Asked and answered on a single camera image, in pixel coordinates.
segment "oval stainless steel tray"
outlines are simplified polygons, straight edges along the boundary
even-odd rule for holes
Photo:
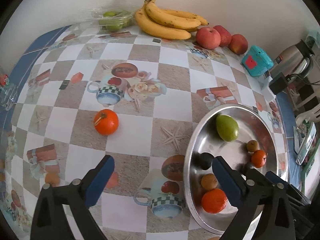
[[[238,122],[237,140],[225,142],[219,137],[215,123],[218,114],[229,115]],[[250,154],[246,150],[246,143],[250,140],[258,141],[259,148],[268,154],[266,164],[257,170],[262,174],[272,171],[278,175],[276,148],[270,130],[261,117],[246,106],[225,104],[214,108],[202,118],[192,134],[183,169],[186,203],[196,222],[211,233],[222,235],[238,209],[228,202],[226,208],[217,214],[203,210],[201,198],[205,190],[201,187],[200,181],[204,174],[214,171],[212,168],[203,171],[196,165],[196,159],[203,152],[209,152],[213,156],[221,155],[232,169],[239,171],[243,164],[250,161]],[[261,211],[262,206],[258,206],[252,223],[259,219]]]

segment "stainless steel kettle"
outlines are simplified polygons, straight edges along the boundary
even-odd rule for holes
[[[273,67],[270,69],[270,75],[275,78],[279,73],[287,78],[288,82],[292,82],[296,76],[291,74],[299,74],[305,78],[313,67],[312,49],[301,40],[297,44],[285,49],[274,61]]]

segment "teal container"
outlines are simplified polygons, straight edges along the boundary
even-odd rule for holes
[[[256,45],[251,46],[241,64],[253,77],[259,77],[273,67],[273,61],[268,54]]]

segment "metal screw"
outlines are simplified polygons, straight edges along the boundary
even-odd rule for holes
[[[277,184],[277,187],[278,187],[279,189],[283,189],[283,188],[284,188],[283,184],[280,183],[280,182]]]
[[[254,181],[253,181],[252,179],[248,179],[248,180],[247,180],[247,184],[248,184],[249,186],[253,186],[253,185],[254,185]]]
[[[50,184],[49,183],[46,183],[42,186],[43,189],[48,189],[50,187]]]
[[[81,179],[74,179],[72,181],[72,184],[75,185],[75,186],[79,185],[80,183],[81,183]]]

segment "clear plastic bottle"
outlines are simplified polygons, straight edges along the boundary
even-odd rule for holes
[[[8,111],[17,101],[17,86],[10,82],[7,74],[0,67],[0,112]]]

